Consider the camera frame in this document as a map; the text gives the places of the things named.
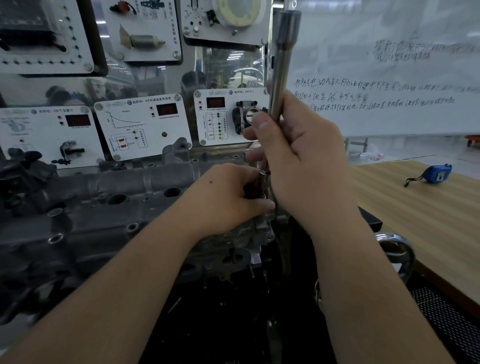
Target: blue tape measure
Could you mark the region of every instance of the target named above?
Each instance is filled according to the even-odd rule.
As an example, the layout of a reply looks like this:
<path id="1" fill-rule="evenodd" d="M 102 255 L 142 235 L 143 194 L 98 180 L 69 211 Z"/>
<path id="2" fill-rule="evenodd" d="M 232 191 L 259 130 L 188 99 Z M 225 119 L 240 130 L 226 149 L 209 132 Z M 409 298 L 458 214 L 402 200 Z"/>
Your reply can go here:
<path id="1" fill-rule="evenodd" d="M 421 179 L 424 179 L 428 183 L 432 184 L 442 183 L 448 178 L 448 175 L 451 171 L 452 165 L 450 164 L 439 164 L 436 166 L 430 166 L 421 174 L 420 177 L 407 178 L 404 187 L 407 187 L 411 181 L 420 181 Z"/>

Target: hand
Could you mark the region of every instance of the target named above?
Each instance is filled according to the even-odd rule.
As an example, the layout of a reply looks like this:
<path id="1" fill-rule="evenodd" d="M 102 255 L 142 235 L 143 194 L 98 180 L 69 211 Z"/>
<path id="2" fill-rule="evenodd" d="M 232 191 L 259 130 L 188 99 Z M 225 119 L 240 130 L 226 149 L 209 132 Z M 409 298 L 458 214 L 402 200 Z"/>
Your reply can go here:
<path id="1" fill-rule="evenodd" d="M 175 219 L 181 220 L 185 229 L 194 235 L 194 243 L 206 236 L 227 232 L 275 208 L 275 203 L 268 199 L 243 198 L 244 185 L 255 181 L 258 174 L 258 169 L 253 167 L 216 164 L 165 214 L 174 214 Z"/>
<path id="2" fill-rule="evenodd" d="M 284 119 L 278 126 L 266 113 L 254 115 L 243 131 L 262 148 L 250 150 L 248 161 L 267 157 L 275 196 L 306 229 L 328 216 L 356 211 L 343 137 L 332 122 L 320 117 L 290 92 L 284 95 Z"/>

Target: white car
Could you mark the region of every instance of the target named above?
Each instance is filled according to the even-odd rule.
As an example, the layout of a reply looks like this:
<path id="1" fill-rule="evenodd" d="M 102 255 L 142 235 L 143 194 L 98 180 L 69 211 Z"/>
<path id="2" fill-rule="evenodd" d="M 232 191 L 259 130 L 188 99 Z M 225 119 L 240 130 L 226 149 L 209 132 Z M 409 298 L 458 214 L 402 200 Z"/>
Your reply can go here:
<path id="1" fill-rule="evenodd" d="M 228 80 L 229 88 L 263 87 L 264 75 L 256 68 L 247 67 L 233 71 L 233 76 Z"/>

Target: person's right hand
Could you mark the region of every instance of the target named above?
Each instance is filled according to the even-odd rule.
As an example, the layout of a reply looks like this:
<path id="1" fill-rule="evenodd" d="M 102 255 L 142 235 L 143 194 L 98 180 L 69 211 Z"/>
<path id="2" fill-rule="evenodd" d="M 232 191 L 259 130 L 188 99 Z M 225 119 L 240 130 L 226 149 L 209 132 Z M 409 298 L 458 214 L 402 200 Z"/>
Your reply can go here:
<path id="1" fill-rule="evenodd" d="M 359 214 L 338 127 L 288 91 L 282 115 L 279 126 L 258 112 L 252 126 L 243 131 L 245 138 L 258 139 L 262 145 L 248 151 L 246 159 L 267 157 L 280 206 L 310 234 L 320 223 L 337 224 L 346 214 Z"/>

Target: perforated metal mesh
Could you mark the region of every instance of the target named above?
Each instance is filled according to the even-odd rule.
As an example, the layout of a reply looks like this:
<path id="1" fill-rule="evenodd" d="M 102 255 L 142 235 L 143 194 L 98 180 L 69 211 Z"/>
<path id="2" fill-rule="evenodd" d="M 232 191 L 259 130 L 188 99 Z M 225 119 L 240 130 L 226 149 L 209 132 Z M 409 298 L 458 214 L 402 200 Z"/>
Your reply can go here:
<path id="1" fill-rule="evenodd" d="M 423 314 L 480 364 L 480 330 L 428 288 L 410 292 Z"/>

